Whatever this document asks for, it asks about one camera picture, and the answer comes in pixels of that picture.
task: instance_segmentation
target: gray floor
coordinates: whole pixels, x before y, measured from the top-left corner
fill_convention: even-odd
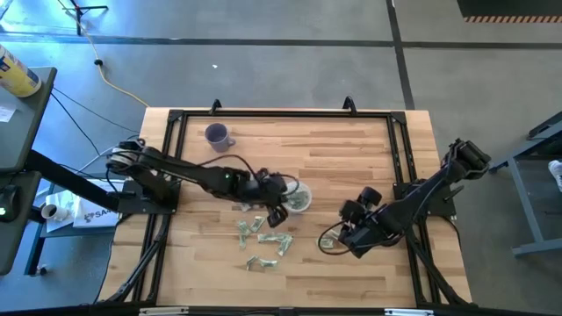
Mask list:
[[[560,42],[562,25],[468,25],[454,0],[396,0],[403,40]],[[81,1],[108,3],[84,18],[95,34],[129,37],[391,40],[384,0]],[[0,26],[8,32],[72,34],[58,3],[14,0]],[[3,42],[28,66],[56,66],[55,87],[102,115],[138,129],[142,105],[105,86],[85,44]],[[114,83],[153,106],[340,107],[404,109],[392,48],[98,45]],[[407,49],[416,109],[429,110],[441,154],[455,138],[500,157],[530,128],[560,109],[559,51]],[[100,149],[132,133],[60,98]],[[51,102],[34,148],[81,167],[90,144]],[[103,163],[88,171],[103,171]],[[562,253],[515,259],[511,247],[530,230],[511,175],[502,170],[466,183],[456,197],[463,256],[474,301],[486,307],[562,313]],[[562,216],[552,217],[560,227]],[[0,311],[89,303],[104,277],[111,236],[47,241],[41,262],[52,273],[22,276],[34,226],[14,270],[0,278]],[[19,299],[17,292],[28,298]]]

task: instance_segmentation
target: wooden table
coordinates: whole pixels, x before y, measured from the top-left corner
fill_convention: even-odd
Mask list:
[[[147,109],[140,133],[147,145],[162,146],[168,108]],[[407,125],[418,177],[439,169],[439,157],[427,111],[407,111]],[[239,154],[255,169],[266,167],[297,176],[313,192],[302,215],[293,215],[275,232],[289,232],[294,242],[284,257],[277,244],[258,244],[256,234],[240,250],[236,221],[251,224],[265,211],[240,212],[239,206],[216,199],[191,183],[182,184],[177,214],[172,217],[164,258],[158,305],[231,305],[301,307],[414,306],[406,245],[374,248],[362,259],[351,254],[324,255],[316,247],[319,234],[339,220],[344,199],[355,199],[365,185],[393,200],[395,182],[388,131],[375,118],[189,118],[182,159],[202,162],[218,156],[205,142],[204,130],[214,122],[228,126]],[[172,144],[176,144],[175,131]],[[219,165],[245,169],[237,160]],[[407,172],[403,171],[405,181]],[[100,299],[108,298],[138,262],[147,216],[135,215],[120,225]],[[458,294],[470,292],[458,239],[442,219],[428,221],[436,266]],[[265,224],[259,233],[272,231]],[[246,271],[252,255],[279,260],[276,268],[259,264]],[[427,274],[421,269],[424,293]],[[144,291],[148,291],[149,267]]]

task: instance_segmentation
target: black clamp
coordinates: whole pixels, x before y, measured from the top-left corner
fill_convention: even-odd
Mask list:
[[[351,116],[357,116],[357,108],[355,107],[355,103],[350,96],[345,97],[345,101],[343,101],[342,109],[347,110],[350,109],[349,114]]]
[[[222,104],[220,103],[219,99],[214,99],[213,106],[211,106],[211,110],[209,111],[209,115],[213,116],[217,109],[221,107]]]

